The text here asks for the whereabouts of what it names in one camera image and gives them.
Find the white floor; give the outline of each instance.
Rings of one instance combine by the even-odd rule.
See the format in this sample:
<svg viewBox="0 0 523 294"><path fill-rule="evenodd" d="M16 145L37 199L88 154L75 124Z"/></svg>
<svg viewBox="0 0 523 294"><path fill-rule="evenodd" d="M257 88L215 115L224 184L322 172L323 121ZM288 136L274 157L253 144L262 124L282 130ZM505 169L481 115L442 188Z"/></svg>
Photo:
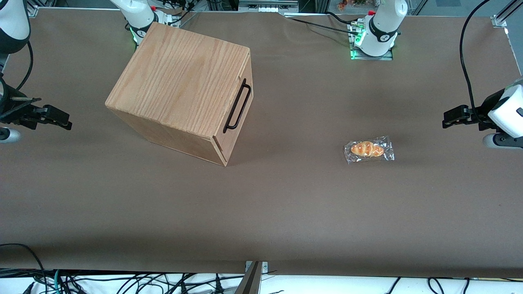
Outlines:
<svg viewBox="0 0 523 294"><path fill-rule="evenodd" d="M116 278L129 276L89 276L89 278ZM214 280L214 274L197 274L187 282L202 282ZM169 282L175 284L181 274L169 274ZM236 287L241 279L230 279L222 281L224 289ZM260 294L272 294L283 290L282 294L385 294L389 291L395 278L377 277L332 277L332 276L272 276L264 275L261 282ZM461 294L465 285L464 280L460 279L439 279L445 294ZM20 294L27 286L33 282L31 278L0 278L0 294ZM115 294L125 280L119 281L79 281L87 294ZM155 285L166 285L160 282L153 282ZM35 283L31 293L43 292L44 286ZM191 291L191 294L204 293L212 290L210 286L201 286ZM127 293L134 293L136 286ZM161 294L162 290L156 286L146 286L140 294ZM402 278L396 285L393 294L430 294L427 286L427 279L421 278ZM523 282L511 281L485 281L471 280L467 294L523 294Z"/></svg>

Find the black cable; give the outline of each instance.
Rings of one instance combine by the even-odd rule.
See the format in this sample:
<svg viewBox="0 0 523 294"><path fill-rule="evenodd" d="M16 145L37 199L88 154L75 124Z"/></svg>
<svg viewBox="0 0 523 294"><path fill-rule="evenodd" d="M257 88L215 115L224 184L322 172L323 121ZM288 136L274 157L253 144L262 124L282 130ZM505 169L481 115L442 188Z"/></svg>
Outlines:
<svg viewBox="0 0 523 294"><path fill-rule="evenodd" d="M350 25L351 22L358 20L357 18L353 19L353 20L343 20L343 19L339 18L337 15L335 15L334 13L330 12L330 11L325 12L325 14L334 16L334 18L336 18L337 21L342 22L342 23L344 23L346 25Z"/></svg>
<svg viewBox="0 0 523 294"><path fill-rule="evenodd" d="M64 284L64 281L62 281L62 278L59 278L58 279L58 284L60 285L60 288L63 289L63 292L66 293L66 294L71 294L71 291L69 289L66 288L66 284Z"/></svg>
<svg viewBox="0 0 523 294"><path fill-rule="evenodd" d="M436 281L436 283L438 284L439 290L441 290L441 293L436 292L436 291L432 288L432 285L430 284L430 281L431 281L431 280ZM439 283L438 279L436 279L436 278L428 278L428 279L427 279L427 284L428 284L428 288L432 291L432 293L434 293L434 294L445 294L445 292L443 291L443 287L442 287L441 284Z"/></svg>
<svg viewBox="0 0 523 294"><path fill-rule="evenodd" d="M18 85L18 87L16 87L17 90L22 89L22 87L26 83L26 81L29 78L29 75L31 74L31 71L32 71L34 56L33 56L33 52L32 52L31 42L29 42L29 41L27 41L27 48L29 49L29 58L30 58L29 59L29 68L27 69L26 76L24 76L24 79L20 82L20 85Z"/></svg>
<svg viewBox="0 0 523 294"><path fill-rule="evenodd" d="M328 26L323 26L323 25L315 24L315 23L313 23L313 22L309 22L309 21L305 21L305 20L301 20L301 19L295 19L295 18L291 18L291 19L292 19L292 20L295 20L295 21L302 22L302 23L304 23L304 24L308 24L308 25L312 25L312 26L317 26L317 27L320 27L320 28L325 28L325 29L329 29L329 30L333 30L333 31L340 31L340 32L344 32L344 33L351 34L351 35L357 35L357 34L358 34L357 32L348 31L348 30L336 29L336 28L332 28L332 27L328 27Z"/></svg>
<svg viewBox="0 0 523 294"><path fill-rule="evenodd" d="M459 39L459 58L461 61L461 68L463 69L463 74L465 75L465 81L467 82L467 88L469 90L469 96L470 96L470 107L472 109L472 113L476 116L479 123L478 124L485 124L484 121L480 120L480 117L477 115L476 105L474 104L474 96L472 94L472 85L470 84L469 74L467 72L467 68L465 67L465 60L463 59L463 37L465 36L465 30L467 28L467 25L469 24L470 19L472 18L472 15L481 8L481 6L485 5L490 0L484 0L479 5L477 5L472 12L470 12L469 16L465 20L465 24L463 25L463 29L461 30L461 37Z"/></svg>
<svg viewBox="0 0 523 294"><path fill-rule="evenodd" d="M121 291L121 290L122 290L122 289L127 285L127 283L129 283L132 279L137 279L137 281L134 283L134 284L136 284L136 283L138 282L138 276L139 276L139 274L136 274L136 275L134 275L132 278L130 278L128 281L126 281L125 283L123 283L123 285L120 287L120 289L118 289L118 291L116 291L116 294L119 294L120 291Z"/></svg>
<svg viewBox="0 0 523 294"><path fill-rule="evenodd" d="M185 276L185 274L182 275L182 278L180 279L180 281L178 281L178 283L176 283L176 285L174 285L174 287L171 288L171 289L167 292L167 294L173 294L174 291L176 291L176 289L181 285L182 282L186 281L188 278L190 278L190 277L192 277L192 276L194 276L194 275L195 275L195 274L187 274L187 276Z"/></svg>
<svg viewBox="0 0 523 294"><path fill-rule="evenodd" d="M32 48L31 48L31 44L29 44L29 42L27 42L27 45L29 46L29 52L31 52L31 65L29 66L29 71L27 72L25 80L27 80L27 77L31 73L31 68L32 68ZM43 280L46 282L46 294L47 294L48 291L49 291L48 290L48 285L47 285L47 276L46 276L45 270L43 269L42 262L40 261L40 259L36 255L36 253L31 248L29 248L29 246L27 246L25 244L20 244L20 243L4 243L4 244L0 244L0 247L3 247L3 246L20 246L20 247L23 247L23 248L27 249L27 251L29 251L29 253L31 253L31 255L36 259L36 262L38 263L38 266L40 267L40 270L41 270L42 276L43 276Z"/></svg>
<svg viewBox="0 0 523 294"><path fill-rule="evenodd" d="M218 276L218 274L216 274L215 283L216 283L216 287L215 287L216 291L214 293L223 294L224 289L222 287L222 283L220 282L220 276Z"/></svg>
<svg viewBox="0 0 523 294"><path fill-rule="evenodd" d="M220 278L221 281L223 280L229 280L229 279L240 279L240 278L243 278L244 276L232 276L232 277L224 277L224 278ZM214 282L214 280L208 280L208 281L204 281L204 282L198 282L198 283L186 283L185 285L187 286L194 286L194 285L204 285L204 284L208 284L208 283L212 283Z"/></svg>
<svg viewBox="0 0 523 294"><path fill-rule="evenodd" d="M140 290L142 290L143 288L145 288L145 286L147 286L147 285L152 285L151 283L152 283L154 280L156 280L156 279L158 279L159 277L161 277L161 276L163 276L163 274L159 274L159 275L157 275L156 277L150 279L150 280L149 280L147 283L145 283L145 284L138 285L138 288L136 288L136 293L138 294L138 292L140 292Z"/></svg>
<svg viewBox="0 0 523 294"><path fill-rule="evenodd" d="M191 12L191 10L187 10L180 18L178 18L177 20L175 21L171 21L171 22L168 22L167 25L170 26L172 24L175 24L177 22L179 22L182 18L184 18L189 12Z"/></svg>
<svg viewBox="0 0 523 294"><path fill-rule="evenodd" d="M396 284L397 284L397 282L400 281L400 279L401 279L401 277L398 277L398 278L396 279L396 281L394 281L394 283L392 283L392 286L391 286L391 288L389 289L389 292L387 292L387 293L385 293L385 294L391 294L392 291L394 291L394 287L396 287Z"/></svg>
<svg viewBox="0 0 523 294"><path fill-rule="evenodd" d="M467 283L465 284L465 288L463 288L463 294L467 293L467 289L469 288L469 284L470 284L469 278L465 278L465 280L467 280Z"/></svg>
<svg viewBox="0 0 523 294"><path fill-rule="evenodd" d="M165 294L165 290L163 289L162 286L160 286L160 285L156 285L156 284L150 284L149 286L160 287L160 289L162 290L162 294Z"/></svg>

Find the brown table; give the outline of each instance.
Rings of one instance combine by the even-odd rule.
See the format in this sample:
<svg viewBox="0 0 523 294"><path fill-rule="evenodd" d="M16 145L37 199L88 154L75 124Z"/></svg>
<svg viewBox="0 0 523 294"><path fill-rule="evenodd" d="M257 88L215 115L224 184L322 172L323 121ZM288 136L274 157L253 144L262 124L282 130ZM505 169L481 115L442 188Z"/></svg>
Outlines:
<svg viewBox="0 0 523 294"><path fill-rule="evenodd" d="M485 148L476 126L441 128L469 103L463 21L407 17L394 61L370 62L350 59L343 33L278 14L197 15L185 29L252 51L255 99L223 168L104 107L134 50L120 12L42 9L23 91L73 130L17 128L23 140L0 145L2 242L47 268L241 272L261 259L280 274L522 276L523 153ZM465 58L478 104L519 76L488 18L471 21ZM13 55L8 83L27 64ZM396 161L347 165L346 142L380 135ZM36 266L0 252L0 267Z"/></svg>

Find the metal bracket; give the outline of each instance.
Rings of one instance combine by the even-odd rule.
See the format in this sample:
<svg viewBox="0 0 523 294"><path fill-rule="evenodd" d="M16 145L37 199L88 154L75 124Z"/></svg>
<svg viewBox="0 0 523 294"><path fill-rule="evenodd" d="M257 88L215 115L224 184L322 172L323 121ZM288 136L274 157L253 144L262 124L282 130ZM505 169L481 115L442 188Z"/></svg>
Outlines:
<svg viewBox="0 0 523 294"><path fill-rule="evenodd" d="M245 262L245 272L249 270L249 267L251 266L253 262ZM261 273L266 274L269 272L269 263L268 262L261 262Z"/></svg>
<svg viewBox="0 0 523 294"><path fill-rule="evenodd" d="M503 9L491 17L492 25L495 28L503 28L507 26L505 22L510 15L516 12L523 5L523 0L511 0Z"/></svg>
<svg viewBox="0 0 523 294"><path fill-rule="evenodd" d="M496 15L491 16L492 26L495 28L504 28L507 26L506 21L502 21L501 23L498 23L498 18Z"/></svg>
<svg viewBox="0 0 523 294"><path fill-rule="evenodd" d="M265 262L264 265L264 262L259 261L246 262L245 268L247 268L247 272L234 294L259 294L262 271L269 268L267 263Z"/></svg>

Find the wood grain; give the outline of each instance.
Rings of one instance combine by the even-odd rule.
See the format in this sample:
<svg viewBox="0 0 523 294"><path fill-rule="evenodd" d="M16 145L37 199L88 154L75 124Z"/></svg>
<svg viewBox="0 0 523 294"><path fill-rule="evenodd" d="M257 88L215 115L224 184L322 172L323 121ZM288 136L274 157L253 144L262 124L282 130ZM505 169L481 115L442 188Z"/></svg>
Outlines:
<svg viewBox="0 0 523 294"><path fill-rule="evenodd" d="M153 23L106 106L209 140L249 48Z"/></svg>
<svg viewBox="0 0 523 294"><path fill-rule="evenodd" d="M250 101L234 131L214 135L244 76L251 85L249 48L153 24L106 106L147 140L225 166Z"/></svg>
<svg viewBox="0 0 523 294"><path fill-rule="evenodd" d="M171 148L219 165L226 165L222 154L217 152L215 142L163 126L154 121L137 117L123 111L112 110L136 132L148 141Z"/></svg>

